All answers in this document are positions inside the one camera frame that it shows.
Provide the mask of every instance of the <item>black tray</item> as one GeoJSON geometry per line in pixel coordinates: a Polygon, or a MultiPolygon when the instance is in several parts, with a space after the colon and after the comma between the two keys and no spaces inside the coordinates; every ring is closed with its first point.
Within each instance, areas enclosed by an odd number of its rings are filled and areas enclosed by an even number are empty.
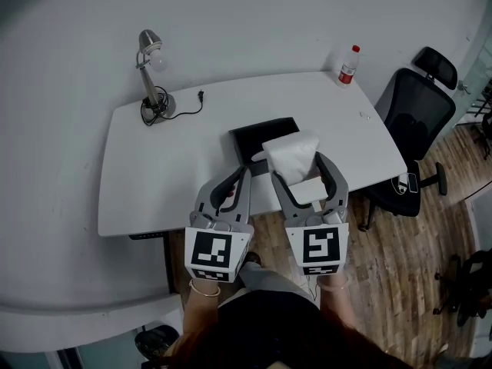
{"type": "Polygon", "coordinates": [[[239,162],[241,165],[249,167],[253,176],[258,176],[268,172],[266,160],[251,160],[251,157],[263,150],[261,144],[297,131],[299,131],[299,128],[293,118],[279,118],[257,123],[256,125],[236,128],[229,132],[234,139],[234,148],[239,162]]]}

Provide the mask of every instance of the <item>chair headrest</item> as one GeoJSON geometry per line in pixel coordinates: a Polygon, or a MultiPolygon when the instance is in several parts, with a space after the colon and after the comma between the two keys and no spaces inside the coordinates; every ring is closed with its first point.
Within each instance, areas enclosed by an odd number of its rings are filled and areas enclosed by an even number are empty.
{"type": "Polygon", "coordinates": [[[458,73],[453,64],[441,53],[426,46],[414,59],[414,64],[437,79],[447,88],[456,88],[458,73]]]}

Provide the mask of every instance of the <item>bracelet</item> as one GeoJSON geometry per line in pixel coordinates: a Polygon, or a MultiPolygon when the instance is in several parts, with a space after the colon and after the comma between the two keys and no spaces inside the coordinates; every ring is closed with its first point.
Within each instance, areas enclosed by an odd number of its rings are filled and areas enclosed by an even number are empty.
{"type": "Polygon", "coordinates": [[[214,293],[214,294],[205,294],[201,291],[199,291],[194,285],[193,285],[193,279],[190,280],[190,284],[189,286],[191,287],[191,289],[194,291],[194,292],[198,292],[200,295],[203,295],[204,297],[207,297],[207,298],[215,298],[215,297],[218,297],[220,294],[221,294],[221,288],[217,286],[217,292],[214,293]]]}
{"type": "Polygon", "coordinates": [[[320,282],[320,278],[317,278],[316,279],[316,285],[321,289],[321,290],[325,290],[325,291],[330,291],[330,292],[338,292],[338,291],[342,291],[344,290],[345,288],[347,288],[348,286],[350,286],[353,281],[354,281],[354,278],[352,277],[351,274],[345,274],[347,276],[347,280],[345,281],[345,283],[343,283],[341,286],[327,286],[326,284],[323,284],[320,282]]]}

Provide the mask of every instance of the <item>white desk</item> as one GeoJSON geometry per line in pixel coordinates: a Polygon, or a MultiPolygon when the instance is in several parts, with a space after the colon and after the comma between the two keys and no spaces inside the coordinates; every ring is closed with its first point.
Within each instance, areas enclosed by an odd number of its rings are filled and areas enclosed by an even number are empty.
{"type": "MultiPolygon", "coordinates": [[[[229,130],[293,117],[320,138],[351,191],[406,172],[393,139],[356,83],[339,88],[323,72],[270,75],[173,92],[176,112],[196,111],[147,127],[140,102],[117,108],[111,120],[99,195],[101,236],[168,231],[189,225],[200,187],[238,166],[229,130]]],[[[326,197],[321,179],[291,188],[300,203],[326,197]]],[[[268,174],[253,178],[251,214],[280,210],[268,174]]]]}

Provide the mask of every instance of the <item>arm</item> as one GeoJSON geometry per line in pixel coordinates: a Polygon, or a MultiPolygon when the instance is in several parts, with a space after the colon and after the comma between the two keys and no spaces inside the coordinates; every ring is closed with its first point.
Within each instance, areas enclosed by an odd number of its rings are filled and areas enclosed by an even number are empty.
{"type": "Polygon", "coordinates": [[[351,299],[348,295],[348,289],[339,287],[347,281],[345,272],[339,274],[330,274],[318,276],[318,282],[324,286],[333,288],[333,291],[326,291],[321,288],[320,311],[325,312],[332,310],[348,327],[355,328],[356,320],[354,309],[352,308],[351,299]]]}
{"type": "MultiPolygon", "coordinates": [[[[217,281],[193,279],[193,285],[204,294],[215,294],[217,292],[217,281]]],[[[218,297],[204,297],[191,289],[188,303],[184,309],[183,333],[190,334],[201,330],[209,324],[217,322],[218,319],[218,297]]]]}

